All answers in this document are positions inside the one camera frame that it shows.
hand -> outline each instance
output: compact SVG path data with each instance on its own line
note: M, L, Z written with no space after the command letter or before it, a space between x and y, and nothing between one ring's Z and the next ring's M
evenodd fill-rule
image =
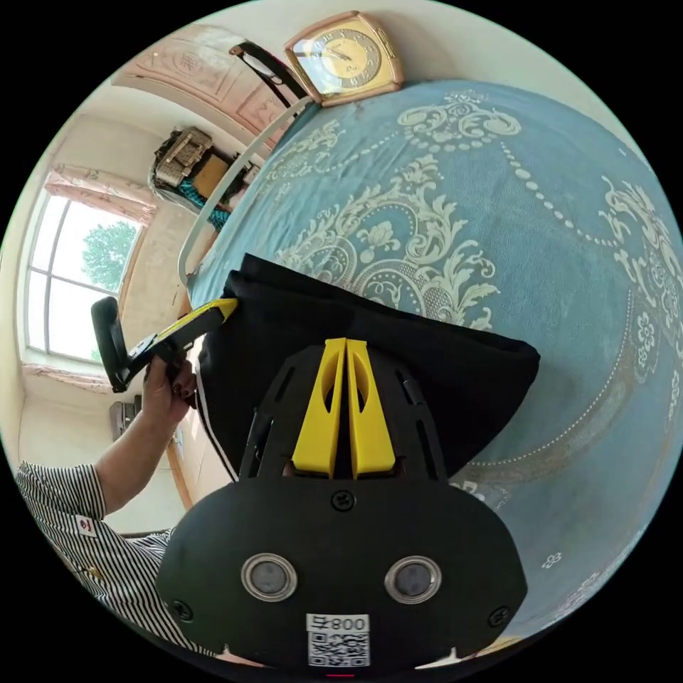
M351 61L351 58L348 55L344 55L341 52L337 52L336 50L332 50L332 48L327 48L327 51L333 56L337 57L338 59L343 59L347 62Z
M181 361L180 372L171 387L166 376L166 363L155 356L149 364L142 389L142 414L158 426L175 429L187 414L189 406L186 399L196 387L197 380L188 360Z

striped shirt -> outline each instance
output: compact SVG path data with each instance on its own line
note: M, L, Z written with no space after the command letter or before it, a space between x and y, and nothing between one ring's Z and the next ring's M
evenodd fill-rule
M173 529L136 539L117 534L103 521L105 499L92 465L23 462L16 482L40 530L100 603L157 637L215 656L183 636L157 593L157 572Z

strap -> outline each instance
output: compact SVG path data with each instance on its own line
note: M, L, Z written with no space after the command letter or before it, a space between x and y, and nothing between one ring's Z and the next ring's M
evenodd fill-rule
M280 92L277 87L278 85L286 85L299 100L308 95L306 90L304 90L296 78L294 78L287 67L258 45L255 45L250 41L244 41L231 48L230 54L239 57L274 92L275 96L285 105L285 107L289 107L291 102L288 102L287 98ZM268 76L262 71L259 71L253 64L250 64L249 61L245 59L246 56L253 57L261 62L272 72L273 76Z

qr code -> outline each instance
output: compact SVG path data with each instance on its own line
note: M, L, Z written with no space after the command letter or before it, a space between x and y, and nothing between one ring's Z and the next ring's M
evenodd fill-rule
M309 633L308 662L313 667L368 667L369 633Z
M368 667L368 615L309 614L308 663L313 667Z

blue bedspread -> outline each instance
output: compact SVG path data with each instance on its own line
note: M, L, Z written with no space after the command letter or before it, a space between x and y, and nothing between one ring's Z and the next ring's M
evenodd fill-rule
M529 594L508 635L607 581L683 444L683 244L648 165L544 97L421 83L307 110L192 279L195 307L245 252L535 346L526 401L453 483L519 547Z

